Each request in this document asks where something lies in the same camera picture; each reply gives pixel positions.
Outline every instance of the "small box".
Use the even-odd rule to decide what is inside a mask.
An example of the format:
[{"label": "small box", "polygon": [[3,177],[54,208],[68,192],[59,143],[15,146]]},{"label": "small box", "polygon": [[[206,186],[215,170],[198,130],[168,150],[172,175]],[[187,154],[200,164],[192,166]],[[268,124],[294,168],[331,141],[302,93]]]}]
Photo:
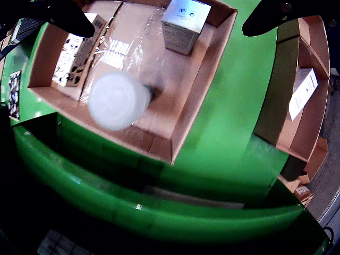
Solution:
[{"label": "small box", "polygon": [[187,55],[201,34],[210,8],[195,0],[172,0],[161,20],[165,47]]},{"label": "small box", "polygon": [[85,13],[85,16],[94,25],[95,34],[91,38],[68,35],[52,78],[63,87],[78,86],[90,52],[105,24],[105,20],[97,13]]},{"label": "small box", "polygon": [[314,197],[314,193],[303,185],[300,185],[299,187],[296,188],[296,190],[294,191],[294,195],[305,207],[307,207],[309,202]]},{"label": "small box", "polygon": [[303,110],[317,86],[318,81],[313,68],[301,68],[297,72],[292,99],[288,107],[292,121],[295,120],[300,111]]}]

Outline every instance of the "white cylindrical container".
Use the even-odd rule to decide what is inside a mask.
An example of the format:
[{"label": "white cylindrical container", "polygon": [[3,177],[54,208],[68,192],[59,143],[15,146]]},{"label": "white cylindrical container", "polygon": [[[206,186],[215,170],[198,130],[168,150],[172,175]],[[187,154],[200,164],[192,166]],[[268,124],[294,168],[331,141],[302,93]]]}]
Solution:
[{"label": "white cylindrical container", "polygon": [[151,90],[138,80],[124,73],[112,72],[94,82],[89,111],[98,125],[121,130],[142,116],[151,99]]}]

